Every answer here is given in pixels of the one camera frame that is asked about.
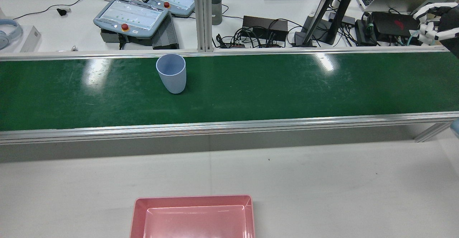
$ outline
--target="water bottle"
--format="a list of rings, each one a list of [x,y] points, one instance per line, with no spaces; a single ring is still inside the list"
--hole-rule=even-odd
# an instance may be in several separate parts
[[[212,0],[212,25],[222,22],[222,0]]]

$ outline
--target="white headphones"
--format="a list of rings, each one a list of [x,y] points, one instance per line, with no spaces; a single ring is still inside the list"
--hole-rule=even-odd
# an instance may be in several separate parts
[[[23,34],[23,28],[18,24],[18,22],[12,19],[0,19],[0,25],[13,25],[16,28],[10,34],[0,30],[0,50],[5,48],[13,39],[20,37]]]

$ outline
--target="white table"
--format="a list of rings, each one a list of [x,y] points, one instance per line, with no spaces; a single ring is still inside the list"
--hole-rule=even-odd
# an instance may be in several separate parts
[[[23,14],[42,11],[54,4],[71,4],[77,0],[0,0],[0,6],[7,16],[17,17]],[[260,16],[264,18],[285,18],[303,25],[306,16],[318,6],[319,0],[223,0],[228,5],[226,15],[229,16]],[[103,0],[82,0],[72,6],[72,12],[59,16],[55,8],[49,11],[25,16],[18,19],[23,25],[34,25],[42,34],[38,52],[55,52],[69,50],[73,45],[80,51],[118,50],[117,43],[105,43],[100,37],[100,28],[92,22],[98,12],[107,4]],[[355,0],[351,1],[346,15],[360,18],[362,10]],[[174,18],[181,49],[196,49],[197,34],[194,19]],[[241,19],[223,18],[223,23],[213,26],[213,37],[220,33],[222,36],[233,35],[242,26]],[[289,34],[292,41],[294,31]],[[345,46],[341,40],[338,46]],[[136,44],[127,44],[126,50],[151,50]]]

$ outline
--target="pink tray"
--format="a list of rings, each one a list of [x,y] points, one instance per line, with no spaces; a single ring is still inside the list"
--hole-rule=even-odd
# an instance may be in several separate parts
[[[143,197],[131,238],[255,238],[249,195]]]

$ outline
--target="blue plastic cup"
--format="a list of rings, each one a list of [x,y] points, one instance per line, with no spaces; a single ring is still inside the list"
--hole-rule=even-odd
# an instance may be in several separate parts
[[[156,61],[156,70],[162,83],[172,94],[179,94],[186,85],[185,59],[175,53],[166,54]]]

